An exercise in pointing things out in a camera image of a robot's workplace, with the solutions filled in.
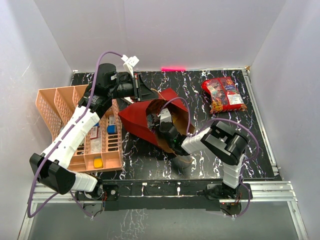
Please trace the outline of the large red snack bag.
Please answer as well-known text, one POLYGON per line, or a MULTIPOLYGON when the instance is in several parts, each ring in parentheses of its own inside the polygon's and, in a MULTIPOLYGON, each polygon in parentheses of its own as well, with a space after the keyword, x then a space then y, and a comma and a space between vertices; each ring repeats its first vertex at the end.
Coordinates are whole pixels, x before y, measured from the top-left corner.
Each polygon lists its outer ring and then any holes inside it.
POLYGON ((229 76, 207 79, 201 88, 211 97, 211 114, 247 109, 235 82, 229 76))

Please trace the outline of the red paper bag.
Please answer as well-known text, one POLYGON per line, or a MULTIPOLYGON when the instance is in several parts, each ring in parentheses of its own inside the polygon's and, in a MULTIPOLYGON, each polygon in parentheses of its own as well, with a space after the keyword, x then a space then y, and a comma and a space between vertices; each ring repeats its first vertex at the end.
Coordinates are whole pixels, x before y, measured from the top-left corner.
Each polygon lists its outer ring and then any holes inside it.
POLYGON ((159 118, 155 128, 152 130, 148 129, 147 115, 156 114, 158 117, 162 109, 168 108, 174 126, 181 134, 189 136, 194 133, 195 127, 191 124, 188 102, 184 98, 179 97, 171 88, 167 88, 161 92, 152 90, 158 93, 158 99, 133 103, 119 112, 124 128, 127 132, 161 148, 166 153, 175 155, 179 161, 186 162, 183 157, 189 155, 175 154, 165 141, 160 139, 158 135, 159 118))

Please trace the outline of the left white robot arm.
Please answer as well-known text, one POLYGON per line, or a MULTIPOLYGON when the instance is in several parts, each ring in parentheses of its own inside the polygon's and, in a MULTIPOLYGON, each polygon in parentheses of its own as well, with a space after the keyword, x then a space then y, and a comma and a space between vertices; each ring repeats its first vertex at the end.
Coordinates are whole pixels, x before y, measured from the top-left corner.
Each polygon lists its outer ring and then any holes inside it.
POLYGON ((98 179, 68 169, 78 146, 112 107, 113 100, 130 97, 135 102, 157 99, 139 73, 120 72, 111 63, 102 63, 94 73, 75 111, 63 130, 41 154, 34 153, 29 163, 34 181, 64 195, 84 191, 93 200, 103 195, 98 179))

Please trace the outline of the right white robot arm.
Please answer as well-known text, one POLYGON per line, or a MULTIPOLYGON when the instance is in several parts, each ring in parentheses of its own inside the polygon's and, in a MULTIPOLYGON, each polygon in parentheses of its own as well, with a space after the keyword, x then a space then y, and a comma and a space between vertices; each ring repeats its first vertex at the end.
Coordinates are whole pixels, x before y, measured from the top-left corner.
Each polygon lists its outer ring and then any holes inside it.
POLYGON ((188 156, 194 152, 207 150, 223 163, 223 194, 233 199, 241 192, 241 167, 248 145, 248 138, 227 123, 247 131, 243 125, 229 119, 215 118, 202 131, 194 135, 178 132, 171 121, 161 121, 158 126, 160 137, 178 156, 188 156))

